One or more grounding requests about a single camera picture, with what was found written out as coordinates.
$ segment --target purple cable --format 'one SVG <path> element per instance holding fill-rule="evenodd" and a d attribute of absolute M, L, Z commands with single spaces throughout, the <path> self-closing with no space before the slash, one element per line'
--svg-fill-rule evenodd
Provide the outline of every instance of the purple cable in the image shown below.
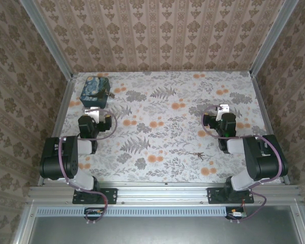
<path fill-rule="evenodd" d="M 116 116 L 115 116 L 112 112 L 107 111 L 107 110 L 105 110 L 105 109 L 100 109 L 100 108 L 89 110 L 89 112 L 91 112 L 91 111 L 97 111 L 97 110 L 98 110 L 98 111 L 102 111 L 102 112 L 106 112 L 106 113 L 112 115 L 112 117 L 115 119 L 115 128 L 114 128 L 114 130 L 111 132 L 111 134 L 109 134 L 109 135 L 107 135 L 107 136 L 104 136 L 104 137 L 102 137 L 102 138 L 95 138 L 95 139 L 80 139 L 80 140 L 99 141 L 99 140 L 103 140 L 103 139 L 106 139 L 106 138 L 110 137 L 110 136 L 113 135 L 114 132 L 116 131 L 116 128 L 117 128 L 117 118 L 116 118 Z M 76 187 L 75 185 L 69 183 L 69 178 L 67 177 L 67 174 L 66 174 L 66 172 L 65 172 L 65 169 L 64 169 L 64 167 L 63 167 L 63 161 L 62 161 L 62 142 L 63 142 L 63 140 L 64 140 L 65 138 L 66 138 L 66 136 L 61 137 L 61 139 L 60 139 L 60 141 L 59 141 L 59 144 L 58 144 L 58 150 L 57 150 L 57 154 L 58 154 L 58 159 L 59 159 L 59 164 L 60 164 L 60 169 L 61 169 L 62 175 L 63 175 L 63 177 L 65 178 L 66 183 L 67 183 L 69 186 L 71 186 L 72 188 L 74 188 L 74 189 L 76 189 L 76 190 L 79 190 L 79 191 L 82 191 L 82 192 L 86 192 L 86 193 L 97 194 L 97 195 L 100 195 L 100 196 L 103 197 L 104 203 L 105 203 L 105 207 L 104 207 L 104 210 L 103 210 L 101 216 L 99 216 L 98 219 L 95 220 L 95 222 L 96 222 L 96 221 L 99 221 L 99 220 L 103 217 L 103 215 L 105 214 L 105 212 L 106 212 L 106 210 L 107 210 L 107 206 L 108 206 L 107 197 L 106 197 L 103 193 L 101 193 L 101 192 L 92 192 L 92 191 L 89 191 L 89 190 L 86 190 L 86 189 L 83 189 L 83 188 Z"/>
<path fill-rule="evenodd" d="M 211 132 L 209 132 L 209 131 L 204 127 L 204 124 L 203 124 L 203 116 L 204 116 L 204 114 L 205 114 L 209 109 L 211 109 L 211 108 L 222 108 L 222 107 L 219 106 L 219 105 L 212 105 L 212 106 L 207 107 L 206 110 L 202 113 L 202 116 L 201 116 L 201 125 L 202 125 L 204 131 L 205 131 L 209 136 L 212 136 L 213 138 L 217 138 L 217 139 L 240 139 L 240 138 L 245 138 L 245 137 L 251 137 L 251 136 L 252 136 L 252 135 L 251 135 L 251 136 L 221 137 L 221 136 L 213 135 Z M 263 195 L 261 195 L 261 194 L 259 194 L 259 193 L 253 192 L 251 189 L 254 188 L 254 187 L 256 187 L 256 186 L 258 186 L 258 185 L 260 185 L 260 184 L 262 184 L 262 183 L 270 182 L 270 181 L 273 181 L 273 180 L 277 179 L 277 178 L 280 176 L 281 171 L 282 171 L 282 168 L 283 168 L 283 166 L 282 166 L 282 161 L 281 161 L 281 158 L 280 158 L 280 155 L 279 155 L 278 151 L 276 150 L 276 148 L 275 148 L 267 139 L 265 139 L 264 137 L 262 137 L 262 136 L 260 136 L 260 135 L 254 135 L 254 137 L 260 138 L 261 140 L 263 140 L 266 144 L 268 144 L 268 145 L 270 146 L 270 148 L 272 149 L 272 151 L 274 152 L 274 154 L 276 155 L 277 160 L 278 160 L 278 164 L 279 164 L 278 173 L 276 174 L 275 177 L 273 177 L 273 178 L 271 178 L 271 179 L 261 180 L 261 181 L 256 182 L 255 184 L 253 184 L 253 185 L 250 186 L 250 188 L 249 188 L 250 192 L 251 192 L 252 194 L 255 194 L 255 195 L 259 196 L 259 197 L 264 198 L 264 202 L 260 205 L 260 207 L 259 207 L 257 210 L 255 210 L 251 215 L 249 215 L 248 217 L 246 217 L 246 218 L 244 218 L 244 219 L 237 220 L 235 217 L 228 215 L 229 217 L 231 217 L 232 219 L 234 219 L 234 220 L 236 220 L 236 221 L 248 220 L 249 218 L 251 218 L 252 216 L 254 216 L 258 211 L 260 211 L 260 210 L 264 207 L 264 205 L 266 204 L 266 197 L 263 196 Z"/>

